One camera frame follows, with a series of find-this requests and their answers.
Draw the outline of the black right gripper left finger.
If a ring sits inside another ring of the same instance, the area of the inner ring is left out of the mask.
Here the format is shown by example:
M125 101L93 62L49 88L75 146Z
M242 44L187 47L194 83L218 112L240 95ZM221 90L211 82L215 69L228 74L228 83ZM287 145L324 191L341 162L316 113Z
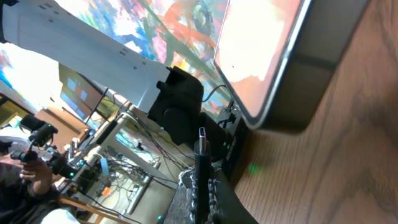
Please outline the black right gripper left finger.
M196 179L193 169L181 172L175 195L167 210L163 224L196 223Z

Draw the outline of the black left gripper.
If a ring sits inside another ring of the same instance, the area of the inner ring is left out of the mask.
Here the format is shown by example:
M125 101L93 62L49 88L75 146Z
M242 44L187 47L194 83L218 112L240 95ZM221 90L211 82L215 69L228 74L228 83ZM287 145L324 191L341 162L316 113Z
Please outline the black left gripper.
M211 161L220 167L233 185L234 172L240 160L248 127L235 101L223 108L216 119L200 113L200 126L205 128L206 139L211 147Z

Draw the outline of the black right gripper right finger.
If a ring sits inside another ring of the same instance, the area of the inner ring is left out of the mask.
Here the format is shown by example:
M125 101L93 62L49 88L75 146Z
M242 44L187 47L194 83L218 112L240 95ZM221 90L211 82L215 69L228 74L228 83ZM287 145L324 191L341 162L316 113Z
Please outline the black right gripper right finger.
M245 209L221 169L214 172L214 199L210 202L209 223L258 224Z

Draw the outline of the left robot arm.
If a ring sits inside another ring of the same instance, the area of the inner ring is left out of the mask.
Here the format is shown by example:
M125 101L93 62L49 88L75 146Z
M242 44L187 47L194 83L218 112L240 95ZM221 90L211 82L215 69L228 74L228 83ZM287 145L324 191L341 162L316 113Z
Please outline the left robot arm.
M1 42L51 58L121 94L175 144L193 147L205 128L212 161L232 177L246 134L243 120L231 106L217 119L202 112L204 87L186 71L145 58L53 0L2 1Z

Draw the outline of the operator hand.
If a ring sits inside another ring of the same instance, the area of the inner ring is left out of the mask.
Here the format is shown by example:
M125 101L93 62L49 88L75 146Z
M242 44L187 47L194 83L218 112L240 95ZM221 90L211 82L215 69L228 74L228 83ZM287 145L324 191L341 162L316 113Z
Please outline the operator hand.
M36 195L44 195L52 188L52 170L42 160L21 162L20 178L32 182L31 189Z

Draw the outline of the colourful abstract painting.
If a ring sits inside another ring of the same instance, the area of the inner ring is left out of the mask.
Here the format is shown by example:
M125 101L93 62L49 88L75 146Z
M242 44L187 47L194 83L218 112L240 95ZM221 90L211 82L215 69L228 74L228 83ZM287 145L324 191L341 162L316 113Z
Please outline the colourful abstract painting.
M197 77L205 93L221 84L212 65L226 1L59 1L77 19L143 57ZM1 44L1 91L33 112L60 90L56 62Z

